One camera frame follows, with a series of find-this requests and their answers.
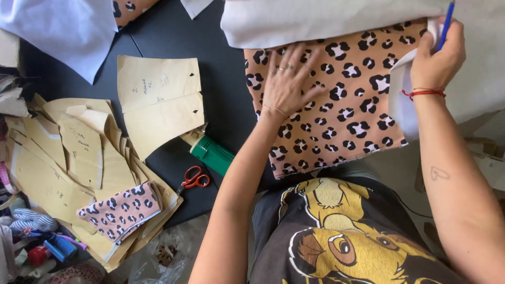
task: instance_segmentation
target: graphic t-shirt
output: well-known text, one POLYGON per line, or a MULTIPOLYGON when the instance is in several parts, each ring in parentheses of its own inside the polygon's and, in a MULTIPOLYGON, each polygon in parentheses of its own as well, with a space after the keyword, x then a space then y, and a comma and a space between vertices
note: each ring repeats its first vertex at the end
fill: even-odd
POLYGON ((465 282, 428 252, 391 189, 369 178, 316 178, 269 192, 253 223, 250 283, 465 282))

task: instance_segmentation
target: red string bracelet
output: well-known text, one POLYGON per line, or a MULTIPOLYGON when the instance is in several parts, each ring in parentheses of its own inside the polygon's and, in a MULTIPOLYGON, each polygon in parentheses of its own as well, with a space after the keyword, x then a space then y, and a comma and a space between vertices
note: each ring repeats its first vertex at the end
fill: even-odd
POLYGON ((424 91, 415 91, 415 92, 412 92, 412 93, 406 93, 405 90, 401 90, 401 92, 409 97, 411 99, 411 101, 414 101, 414 99, 412 99, 413 96, 417 96, 419 94, 437 94, 439 96, 442 96, 442 98, 445 98, 445 94, 443 93, 445 89, 442 89, 442 90, 432 90, 432 89, 426 89, 424 91))

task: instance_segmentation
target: striped fabric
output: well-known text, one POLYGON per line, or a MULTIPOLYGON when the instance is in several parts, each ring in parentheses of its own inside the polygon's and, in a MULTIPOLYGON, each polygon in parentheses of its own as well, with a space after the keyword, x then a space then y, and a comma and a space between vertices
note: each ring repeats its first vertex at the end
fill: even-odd
POLYGON ((11 229, 23 230, 24 228, 33 228, 43 232, 52 232, 58 229, 58 223, 48 215, 39 214, 26 208, 14 210, 14 221, 11 229))

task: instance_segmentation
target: heart tattoo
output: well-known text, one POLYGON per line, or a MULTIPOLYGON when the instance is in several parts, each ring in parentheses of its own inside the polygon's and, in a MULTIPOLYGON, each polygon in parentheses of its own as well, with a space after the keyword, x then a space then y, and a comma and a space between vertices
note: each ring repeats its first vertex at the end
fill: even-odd
POLYGON ((450 179, 450 175, 446 171, 441 170, 437 167, 431 167, 430 176, 432 181, 436 181, 438 178, 445 180, 450 179))

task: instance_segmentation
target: thin gold bracelet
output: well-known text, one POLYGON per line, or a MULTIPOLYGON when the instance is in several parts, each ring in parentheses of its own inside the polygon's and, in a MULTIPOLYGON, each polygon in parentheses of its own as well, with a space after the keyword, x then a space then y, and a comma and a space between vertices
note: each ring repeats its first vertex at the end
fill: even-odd
POLYGON ((272 108, 272 109, 274 109, 274 110, 277 110, 278 112, 282 113, 282 115, 283 115, 283 116, 285 116, 286 118, 288 117, 287 115, 285 115, 285 114, 284 114, 281 110, 279 110, 279 109, 278 109, 278 108, 276 108, 276 107, 272 107, 271 105, 265 105, 265 107, 270 107, 270 108, 272 108))

